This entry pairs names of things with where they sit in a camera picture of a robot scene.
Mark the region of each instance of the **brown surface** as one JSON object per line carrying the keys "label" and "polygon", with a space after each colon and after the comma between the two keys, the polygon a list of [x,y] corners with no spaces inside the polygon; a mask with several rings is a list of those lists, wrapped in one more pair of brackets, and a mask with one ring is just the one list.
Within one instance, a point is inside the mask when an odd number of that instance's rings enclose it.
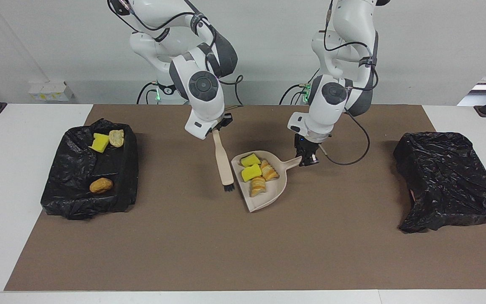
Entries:
{"label": "brown surface", "polygon": [[[222,130],[228,157],[295,154],[296,108],[247,106]],[[406,235],[409,210],[393,149],[403,133],[434,130],[421,106],[373,106],[361,116],[369,155],[289,171],[277,202],[249,214],[224,193],[211,137],[187,134],[188,106],[94,106],[137,133],[135,207],[90,221],[41,214],[5,290],[486,289],[486,225]],[[324,145],[340,161],[365,148],[343,116]]]}

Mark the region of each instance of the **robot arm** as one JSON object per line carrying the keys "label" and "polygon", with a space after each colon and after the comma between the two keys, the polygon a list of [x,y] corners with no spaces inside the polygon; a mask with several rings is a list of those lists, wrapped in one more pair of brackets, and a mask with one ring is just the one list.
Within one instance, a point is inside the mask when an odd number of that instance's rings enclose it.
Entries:
{"label": "robot arm", "polygon": [[[303,156],[301,166],[318,163],[316,150],[333,130],[341,114],[347,110],[353,116],[365,113],[372,101],[378,52],[378,33],[374,29],[375,6],[389,0],[338,0],[332,25],[335,31],[319,31],[313,37],[312,48],[320,60],[320,70],[312,82],[308,98],[308,113],[295,112],[288,128],[297,133],[297,156]],[[329,23],[332,2],[329,6]],[[343,78],[341,61],[359,62],[357,79]]]}
{"label": "robot arm", "polygon": [[[205,139],[222,120],[224,95],[219,78],[233,73],[237,54],[232,45],[188,0],[110,0],[118,15],[133,23],[133,50],[157,70],[164,95],[174,89],[192,106],[185,129]],[[188,27],[204,43],[187,45],[170,27]]]}

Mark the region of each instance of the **white dustpan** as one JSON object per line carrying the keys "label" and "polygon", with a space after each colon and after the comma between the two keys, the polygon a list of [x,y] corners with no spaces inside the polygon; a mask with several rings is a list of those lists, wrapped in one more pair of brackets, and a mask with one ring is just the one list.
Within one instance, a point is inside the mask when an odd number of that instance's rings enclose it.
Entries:
{"label": "white dustpan", "polygon": [[[273,179],[266,182],[266,192],[260,193],[254,196],[254,198],[251,198],[251,182],[244,182],[243,178],[241,177],[241,171],[245,169],[245,167],[241,165],[241,159],[253,153],[256,154],[256,156],[258,156],[258,158],[261,160],[267,160],[270,165],[273,166],[278,173],[278,179]],[[241,189],[241,192],[243,192],[243,197],[245,198],[249,212],[262,209],[276,201],[276,199],[278,199],[286,188],[286,171],[299,165],[300,162],[301,156],[294,158],[293,160],[281,162],[280,159],[275,156],[275,154],[267,151],[252,151],[239,154],[238,156],[234,157],[232,159],[232,167],[234,168],[235,176],[237,177],[239,183],[239,188]]]}

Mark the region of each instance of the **brown food item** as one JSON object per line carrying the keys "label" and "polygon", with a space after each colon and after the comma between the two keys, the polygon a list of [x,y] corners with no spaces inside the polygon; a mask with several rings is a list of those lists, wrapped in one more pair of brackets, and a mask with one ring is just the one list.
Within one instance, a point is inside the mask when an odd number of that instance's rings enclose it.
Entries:
{"label": "brown food item", "polygon": [[270,181],[272,179],[276,179],[278,177],[278,173],[273,169],[273,166],[270,165],[266,160],[262,160],[262,165],[260,165],[260,169],[262,169],[262,176],[266,181]]}
{"label": "brown food item", "polygon": [[125,142],[125,133],[123,133],[123,130],[112,130],[108,137],[110,137],[110,144],[116,148],[123,146]]}
{"label": "brown food item", "polygon": [[266,192],[266,180],[261,176],[254,177],[251,180],[251,198],[262,192]]}
{"label": "brown food item", "polygon": [[112,189],[112,187],[113,187],[113,182],[109,179],[102,177],[92,182],[91,185],[89,185],[89,191],[95,194],[101,194]]}

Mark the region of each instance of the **tray covered with black plastic bag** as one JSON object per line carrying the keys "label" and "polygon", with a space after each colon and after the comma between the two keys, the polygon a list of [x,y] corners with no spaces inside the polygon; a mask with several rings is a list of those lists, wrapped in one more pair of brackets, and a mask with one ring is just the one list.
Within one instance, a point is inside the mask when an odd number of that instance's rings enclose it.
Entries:
{"label": "tray covered with black plastic bag", "polygon": [[460,133],[406,133],[395,148],[412,208],[399,229],[486,223],[486,170]]}
{"label": "tray covered with black plastic bag", "polygon": [[[108,145],[104,153],[89,146],[93,133],[124,131],[120,148]],[[105,177],[113,188],[93,194],[89,185]],[[52,163],[40,204],[49,215],[70,220],[89,219],[101,212],[123,212],[136,201],[138,187],[138,149],[136,136],[129,125],[100,119],[89,126],[65,132]]]}

